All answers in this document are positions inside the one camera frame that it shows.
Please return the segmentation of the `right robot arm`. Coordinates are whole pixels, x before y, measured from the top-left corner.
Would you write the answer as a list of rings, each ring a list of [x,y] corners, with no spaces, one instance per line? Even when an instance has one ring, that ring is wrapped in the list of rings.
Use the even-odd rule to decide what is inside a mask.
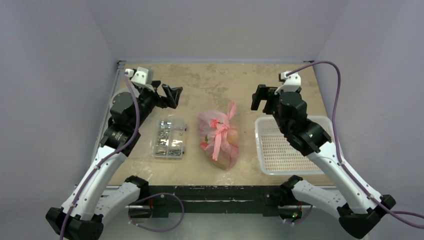
[[[262,100],[266,101],[263,113],[273,116],[288,143],[318,166],[340,192],[334,194],[293,175],[274,195],[279,205],[308,203],[338,219],[352,237],[364,238],[386,215],[386,209],[395,206],[395,199],[369,186],[340,156],[334,138],[308,119],[307,103],[298,90],[286,92],[260,84],[252,94],[251,110],[256,111]]]

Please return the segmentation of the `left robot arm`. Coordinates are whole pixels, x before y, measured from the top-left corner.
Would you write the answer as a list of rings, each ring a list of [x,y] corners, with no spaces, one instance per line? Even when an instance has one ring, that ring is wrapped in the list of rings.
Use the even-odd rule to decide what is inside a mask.
[[[154,195],[148,181],[129,176],[111,195],[104,196],[112,176],[140,138],[139,127],[154,108],[178,106],[182,87],[155,80],[152,88],[127,83],[110,99],[107,129],[87,172],[60,207],[51,207],[46,220],[60,239],[97,240],[106,223],[130,204],[147,205],[153,211]]]

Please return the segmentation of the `pink plastic bag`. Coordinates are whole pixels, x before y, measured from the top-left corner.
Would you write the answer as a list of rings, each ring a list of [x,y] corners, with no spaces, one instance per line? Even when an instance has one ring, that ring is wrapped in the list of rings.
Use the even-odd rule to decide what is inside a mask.
[[[239,155],[239,144],[233,146],[227,142],[228,130],[237,130],[230,123],[236,110],[236,103],[231,101],[226,113],[219,110],[206,110],[197,116],[200,147],[212,164],[226,171],[236,164]]]

